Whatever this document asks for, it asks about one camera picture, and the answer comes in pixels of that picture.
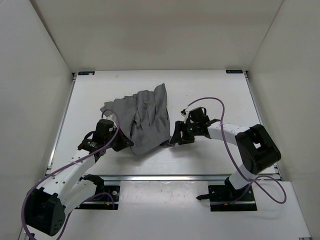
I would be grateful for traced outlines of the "grey pleated skirt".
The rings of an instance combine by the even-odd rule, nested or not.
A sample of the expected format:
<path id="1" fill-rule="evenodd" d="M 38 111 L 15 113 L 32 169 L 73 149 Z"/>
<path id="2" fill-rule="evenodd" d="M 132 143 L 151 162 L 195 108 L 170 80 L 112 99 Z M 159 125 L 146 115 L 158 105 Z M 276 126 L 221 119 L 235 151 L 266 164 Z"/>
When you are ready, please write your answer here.
<path id="1" fill-rule="evenodd" d="M 130 149 L 134 155 L 145 154 L 159 146 L 172 146 L 164 83 L 153 91 L 141 90 L 133 95 L 105 102 L 100 111 L 105 116 L 112 112 L 117 114 L 122 132 L 133 142 Z"/>

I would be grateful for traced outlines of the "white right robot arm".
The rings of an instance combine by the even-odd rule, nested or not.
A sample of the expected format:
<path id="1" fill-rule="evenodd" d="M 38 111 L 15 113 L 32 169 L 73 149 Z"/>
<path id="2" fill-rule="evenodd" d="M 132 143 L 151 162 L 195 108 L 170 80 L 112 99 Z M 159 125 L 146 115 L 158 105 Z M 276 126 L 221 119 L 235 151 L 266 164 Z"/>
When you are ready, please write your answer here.
<path id="1" fill-rule="evenodd" d="M 281 159 L 281 153 L 273 139 L 261 124 L 251 127 L 224 123 L 220 119 L 210 119 L 204 107 L 190 112 L 182 110 L 184 120 L 175 122 L 170 144 L 192 144 L 196 136 L 210 140 L 221 140 L 228 154 L 229 145 L 238 148 L 241 165 L 235 165 L 236 171 L 226 178 L 224 185 L 214 193 L 197 196 L 197 200 L 218 198 L 223 204 L 231 204 L 245 196 L 258 175 Z"/>

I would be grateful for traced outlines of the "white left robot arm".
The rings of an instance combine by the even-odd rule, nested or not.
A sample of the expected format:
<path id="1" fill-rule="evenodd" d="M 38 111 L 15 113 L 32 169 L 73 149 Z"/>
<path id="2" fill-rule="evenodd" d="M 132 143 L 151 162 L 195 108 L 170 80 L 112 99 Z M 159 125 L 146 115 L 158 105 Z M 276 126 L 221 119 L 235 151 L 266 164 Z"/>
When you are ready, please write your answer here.
<path id="1" fill-rule="evenodd" d="M 77 147 L 69 163 L 39 181 L 23 202 L 23 226 L 30 226 L 49 236 L 56 235 L 68 215 L 83 202 L 99 199 L 105 191 L 104 180 L 87 170 L 93 167 L 108 149 L 119 152 L 134 143 L 116 124 L 100 119 Z"/>

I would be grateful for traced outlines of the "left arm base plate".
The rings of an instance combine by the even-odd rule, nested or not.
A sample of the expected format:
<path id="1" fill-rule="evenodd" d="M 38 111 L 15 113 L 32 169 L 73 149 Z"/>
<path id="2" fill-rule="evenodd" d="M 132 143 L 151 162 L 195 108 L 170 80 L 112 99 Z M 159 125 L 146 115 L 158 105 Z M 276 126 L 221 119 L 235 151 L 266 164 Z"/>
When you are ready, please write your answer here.
<path id="1" fill-rule="evenodd" d="M 118 210 L 121 183 L 119 181 L 104 182 L 104 192 L 108 194 L 96 196 L 76 207 L 76 210 Z"/>

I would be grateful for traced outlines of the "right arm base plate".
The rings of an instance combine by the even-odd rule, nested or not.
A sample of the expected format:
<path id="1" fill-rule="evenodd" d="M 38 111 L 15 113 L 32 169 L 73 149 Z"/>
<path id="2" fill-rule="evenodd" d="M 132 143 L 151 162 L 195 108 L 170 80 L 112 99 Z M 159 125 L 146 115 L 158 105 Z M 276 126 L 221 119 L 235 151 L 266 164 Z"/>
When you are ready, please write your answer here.
<path id="1" fill-rule="evenodd" d="M 255 212 L 258 210 L 252 186 L 234 192 L 225 184 L 208 184 L 211 212 Z"/>

